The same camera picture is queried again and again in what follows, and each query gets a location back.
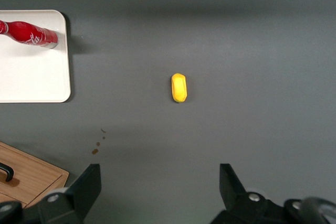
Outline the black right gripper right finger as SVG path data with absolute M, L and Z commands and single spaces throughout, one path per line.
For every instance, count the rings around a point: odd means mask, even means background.
M 283 223 L 283 208 L 247 192 L 230 164 L 220 164 L 219 191 L 225 205 L 212 223 Z

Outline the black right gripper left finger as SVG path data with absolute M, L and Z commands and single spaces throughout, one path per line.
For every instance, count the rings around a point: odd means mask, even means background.
M 90 164 L 69 187 L 56 189 L 25 209 L 22 223 L 84 223 L 100 193 L 100 165 Z

